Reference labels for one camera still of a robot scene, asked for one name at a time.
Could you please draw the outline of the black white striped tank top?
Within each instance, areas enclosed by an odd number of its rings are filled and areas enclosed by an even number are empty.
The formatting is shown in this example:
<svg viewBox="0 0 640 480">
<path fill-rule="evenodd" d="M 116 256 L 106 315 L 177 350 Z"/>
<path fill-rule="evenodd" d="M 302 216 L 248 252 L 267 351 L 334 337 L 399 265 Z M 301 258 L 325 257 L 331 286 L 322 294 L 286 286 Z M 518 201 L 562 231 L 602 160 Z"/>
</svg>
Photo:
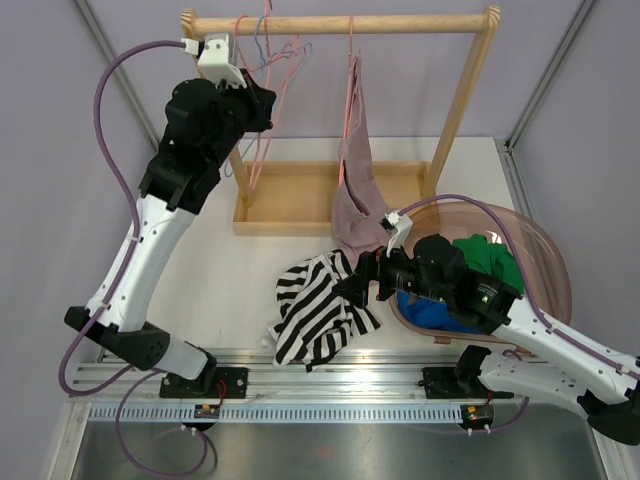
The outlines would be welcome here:
<svg viewBox="0 0 640 480">
<path fill-rule="evenodd" d="M 332 250 L 290 267 L 277 279 L 280 321 L 268 328 L 273 365 L 300 362 L 308 372 L 325 365 L 353 338 L 379 330 L 382 323 L 354 306 L 333 287 L 351 273 L 345 254 Z"/>
</svg>

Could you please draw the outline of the blue tank top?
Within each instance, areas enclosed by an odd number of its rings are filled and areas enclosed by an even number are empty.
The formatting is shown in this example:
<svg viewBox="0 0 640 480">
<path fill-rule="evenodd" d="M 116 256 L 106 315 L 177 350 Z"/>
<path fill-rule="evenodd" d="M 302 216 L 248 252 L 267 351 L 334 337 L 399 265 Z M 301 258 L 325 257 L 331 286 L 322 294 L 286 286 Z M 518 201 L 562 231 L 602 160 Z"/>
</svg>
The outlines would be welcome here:
<svg viewBox="0 0 640 480">
<path fill-rule="evenodd" d="M 414 297 L 405 292 L 397 292 L 396 299 L 401 315 L 415 327 L 447 332 L 481 334 L 480 330 L 466 327 L 451 317 L 445 304 L 427 298 Z"/>
</svg>

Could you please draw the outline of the blue wire hanger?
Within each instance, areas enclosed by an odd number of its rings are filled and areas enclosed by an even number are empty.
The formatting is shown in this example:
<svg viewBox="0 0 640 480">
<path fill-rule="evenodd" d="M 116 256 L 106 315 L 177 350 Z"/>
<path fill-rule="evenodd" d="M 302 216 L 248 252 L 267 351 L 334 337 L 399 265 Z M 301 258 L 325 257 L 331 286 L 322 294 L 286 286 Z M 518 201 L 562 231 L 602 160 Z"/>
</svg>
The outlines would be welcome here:
<svg viewBox="0 0 640 480">
<path fill-rule="evenodd" d="M 274 87 L 277 95 L 272 119 L 273 128 L 267 133 L 251 134 L 246 145 L 241 148 L 241 160 L 244 160 L 248 153 L 253 153 L 249 173 L 251 187 L 257 185 L 257 180 L 262 172 L 286 95 L 313 54 L 313 45 L 310 42 L 304 43 L 299 35 L 293 35 L 279 49 L 275 50 L 269 35 L 269 10 L 270 8 L 266 7 L 264 14 L 258 18 L 251 36 L 258 54 L 257 64 L 251 65 L 247 60 L 241 41 L 237 36 L 239 23 L 246 18 L 246 15 L 240 16 L 236 20 L 233 31 L 233 40 L 235 41 L 233 55 L 234 59 L 238 61 L 238 66 L 254 75 L 264 87 Z"/>
</svg>

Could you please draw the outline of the green tank top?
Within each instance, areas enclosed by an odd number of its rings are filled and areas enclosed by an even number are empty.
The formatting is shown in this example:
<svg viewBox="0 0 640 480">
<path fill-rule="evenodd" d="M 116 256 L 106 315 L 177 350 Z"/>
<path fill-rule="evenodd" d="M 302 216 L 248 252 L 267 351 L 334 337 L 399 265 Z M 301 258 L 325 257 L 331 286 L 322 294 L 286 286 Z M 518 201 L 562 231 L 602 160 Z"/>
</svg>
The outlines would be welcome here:
<svg viewBox="0 0 640 480">
<path fill-rule="evenodd" d="M 467 266 L 475 271 L 492 275 L 524 293 L 524 281 L 518 263 L 508 248 L 500 243 L 490 243 L 480 234 L 453 241 L 453 246 L 463 252 Z"/>
</svg>

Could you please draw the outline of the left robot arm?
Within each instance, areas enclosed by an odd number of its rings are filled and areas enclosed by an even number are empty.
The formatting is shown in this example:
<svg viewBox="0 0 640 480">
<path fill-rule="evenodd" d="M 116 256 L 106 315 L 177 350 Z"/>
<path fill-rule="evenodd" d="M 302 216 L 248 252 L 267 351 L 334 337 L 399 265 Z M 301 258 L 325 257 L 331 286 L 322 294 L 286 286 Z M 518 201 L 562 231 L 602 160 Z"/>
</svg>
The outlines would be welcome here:
<svg viewBox="0 0 640 480">
<path fill-rule="evenodd" d="M 103 286 L 64 318 L 129 365 L 181 377 L 195 398 L 214 390 L 215 359 L 148 322 L 148 307 L 178 241 L 220 182 L 224 161 L 245 134 L 271 128 L 276 98 L 249 75 L 238 86 L 197 78 L 173 89 L 159 150 L 139 186 L 137 218 Z"/>
</svg>

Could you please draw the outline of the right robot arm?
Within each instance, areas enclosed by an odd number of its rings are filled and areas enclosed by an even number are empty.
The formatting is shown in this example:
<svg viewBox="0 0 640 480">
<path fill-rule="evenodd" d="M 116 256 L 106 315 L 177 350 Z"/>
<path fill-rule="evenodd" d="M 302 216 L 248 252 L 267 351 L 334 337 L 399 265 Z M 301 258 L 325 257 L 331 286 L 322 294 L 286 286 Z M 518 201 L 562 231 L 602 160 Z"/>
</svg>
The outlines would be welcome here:
<svg viewBox="0 0 640 480">
<path fill-rule="evenodd" d="M 401 291 L 446 306 L 461 324 L 522 347 L 540 363 L 514 361 L 472 346 L 454 369 L 456 389 L 509 392 L 555 404 L 587 420 L 611 440 L 639 443 L 639 360 L 539 310 L 516 288 L 467 266 L 462 251 L 439 234 L 420 239 L 411 255 L 381 247 L 361 254 L 355 271 L 333 288 L 358 308 Z"/>
</svg>

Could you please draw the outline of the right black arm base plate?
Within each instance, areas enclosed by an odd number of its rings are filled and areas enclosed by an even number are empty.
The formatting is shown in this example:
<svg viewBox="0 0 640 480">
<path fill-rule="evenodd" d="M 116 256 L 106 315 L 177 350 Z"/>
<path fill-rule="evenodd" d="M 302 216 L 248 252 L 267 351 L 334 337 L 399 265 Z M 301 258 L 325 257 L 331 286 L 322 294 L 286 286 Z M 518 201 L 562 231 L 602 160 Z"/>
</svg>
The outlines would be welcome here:
<svg viewBox="0 0 640 480">
<path fill-rule="evenodd" d="M 453 367 L 424 367 L 418 386 L 429 400 L 512 399 L 513 393 L 490 391 L 478 380 L 460 383 Z"/>
</svg>

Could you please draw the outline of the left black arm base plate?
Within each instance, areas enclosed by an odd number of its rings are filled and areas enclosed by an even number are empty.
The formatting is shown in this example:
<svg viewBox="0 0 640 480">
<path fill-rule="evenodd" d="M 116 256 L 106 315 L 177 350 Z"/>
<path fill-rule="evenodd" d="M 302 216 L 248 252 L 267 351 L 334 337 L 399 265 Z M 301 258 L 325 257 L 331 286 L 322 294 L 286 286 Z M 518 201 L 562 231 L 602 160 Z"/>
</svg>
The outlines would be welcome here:
<svg viewBox="0 0 640 480">
<path fill-rule="evenodd" d="M 162 381 L 159 397 L 163 399 L 245 399 L 249 369 L 216 366 L 196 380 L 168 374 Z"/>
</svg>

